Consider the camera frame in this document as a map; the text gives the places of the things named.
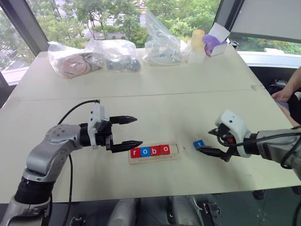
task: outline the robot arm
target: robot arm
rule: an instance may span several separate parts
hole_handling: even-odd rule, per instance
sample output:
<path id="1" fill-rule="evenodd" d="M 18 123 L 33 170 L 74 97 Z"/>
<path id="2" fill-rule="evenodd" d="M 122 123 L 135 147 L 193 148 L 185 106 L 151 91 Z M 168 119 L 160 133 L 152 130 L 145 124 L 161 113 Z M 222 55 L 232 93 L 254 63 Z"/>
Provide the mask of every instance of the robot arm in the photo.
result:
<path id="1" fill-rule="evenodd" d="M 43 225 L 51 191 L 69 154 L 84 146 L 96 148 L 101 145 L 112 153 L 137 147 L 141 141 L 113 144 L 111 132 L 112 124 L 127 124 L 136 120 L 131 116 L 109 118 L 105 109 L 95 103 L 88 123 L 60 124 L 51 128 L 42 143 L 30 152 L 18 190 L 11 198 L 0 226 L 19 225 L 20 219 L 22 225 L 27 225 L 26 222 L 28 225 Z"/>
<path id="2" fill-rule="evenodd" d="M 248 158 L 252 154 L 281 164 L 285 169 L 293 169 L 301 180 L 301 131 L 293 129 L 263 130 L 251 133 L 245 122 L 233 112 L 226 110 L 216 121 L 216 129 L 209 134 L 217 136 L 220 144 L 229 147 L 227 152 L 207 146 L 197 150 L 224 161 L 231 156 Z"/>

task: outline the clear plastic bag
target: clear plastic bag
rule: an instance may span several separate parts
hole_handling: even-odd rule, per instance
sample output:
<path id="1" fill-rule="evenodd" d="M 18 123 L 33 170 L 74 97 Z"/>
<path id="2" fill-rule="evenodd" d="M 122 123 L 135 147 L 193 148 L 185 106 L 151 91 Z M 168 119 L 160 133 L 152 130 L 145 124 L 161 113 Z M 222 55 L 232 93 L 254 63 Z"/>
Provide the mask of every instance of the clear plastic bag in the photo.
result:
<path id="1" fill-rule="evenodd" d="M 68 79 L 100 69 L 105 61 L 101 54 L 54 41 L 49 42 L 48 57 L 54 71 Z"/>
<path id="2" fill-rule="evenodd" d="M 141 68 L 136 45 L 127 40 L 90 40 L 85 50 L 102 54 L 105 61 L 99 66 L 108 70 L 135 72 Z"/>
<path id="3" fill-rule="evenodd" d="M 150 65 L 179 65 L 187 58 L 187 44 L 172 35 L 148 10 L 145 16 L 149 36 L 145 43 L 144 60 Z"/>

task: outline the floor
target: floor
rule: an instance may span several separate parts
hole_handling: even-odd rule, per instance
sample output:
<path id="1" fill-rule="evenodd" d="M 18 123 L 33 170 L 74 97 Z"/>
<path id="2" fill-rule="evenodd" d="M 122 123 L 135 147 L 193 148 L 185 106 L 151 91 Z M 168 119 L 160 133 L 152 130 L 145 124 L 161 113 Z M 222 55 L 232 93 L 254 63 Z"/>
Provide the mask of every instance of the floor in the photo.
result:
<path id="1" fill-rule="evenodd" d="M 198 201 L 201 195 L 195 195 Z M 290 187 L 271 189 L 263 200 L 253 198 L 252 192 L 214 194 L 213 199 L 221 208 L 223 226 L 290 226 L 293 213 L 301 196 L 293 193 Z M 71 217 L 82 216 L 87 226 L 106 225 L 118 200 L 79 202 L 71 207 Z M 62 225 L 66 203 L 55 203 L 50 226 Z M 0 204 L 0 219 L 7 204 Z M 142 198 L 136 226 L 168 225 L 166 197 Z"/>

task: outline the purple object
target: purple object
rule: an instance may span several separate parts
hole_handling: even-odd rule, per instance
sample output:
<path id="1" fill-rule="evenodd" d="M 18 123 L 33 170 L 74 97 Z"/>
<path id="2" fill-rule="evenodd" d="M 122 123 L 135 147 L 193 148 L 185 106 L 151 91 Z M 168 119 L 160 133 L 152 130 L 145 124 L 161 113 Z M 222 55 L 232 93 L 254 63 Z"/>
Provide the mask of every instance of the purple object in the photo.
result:
<path id="1" fill-rule="evenodd" d="M 223 42 L 218 41 L 218 39 L 210 34 L 206 34 L 203 37 L 203 43 L 205 44 L 205 52 L 210 57 L 215 46 L 227 43 L 226 40 Z"/>

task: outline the white table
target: white table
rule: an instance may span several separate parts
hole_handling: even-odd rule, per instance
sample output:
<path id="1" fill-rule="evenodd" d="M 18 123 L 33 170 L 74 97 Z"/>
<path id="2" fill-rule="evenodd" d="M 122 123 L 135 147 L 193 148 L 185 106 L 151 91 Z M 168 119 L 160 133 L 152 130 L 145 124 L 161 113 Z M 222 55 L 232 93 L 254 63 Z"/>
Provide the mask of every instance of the white table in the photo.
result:
<path id="1" fill-rule="evenodd" d="M 207 132 L 214 128 L 215 119 L 225 109 L 245 119 L 253 132 L 291 127 L 232 47 L 228 47 L 224 55 L 206 59 L 203 66 L 156 68 L 144 65 L 139 74 L 94 72 L 73 80 L 56 77 L 47 67 L 45 54 L 36 58 L 0 110 L 0 170 L 5 182 L 0 193 L 1 203 L 9 202 L 16 191 L 26 157 L 43 140 L 46 131 L 71 107 L 91 98 L 101 98 L 112 116 L 138 118 L 128 125 L 113 126 L 115 143 L 130 139 L 143 140 L 145 144 L 176 142 L 180 159 L 130 165 L 128 152 L 112 154 L 103 147 L 75 151 L 72 153 L 72 200 L 75 202 L 300 185 L 291 170 L 282 169 L 260 156 L 233 157 L 226 163 L 198 153 L 193 147 L 192 143 L 199 139 L 220 147 L 216 138 Z M 91 107 L 82 106 L 65 122 L 86 122 Z M 66 162 L 54 187 L 55 202 L 68 200 L 69 173 Z"/>

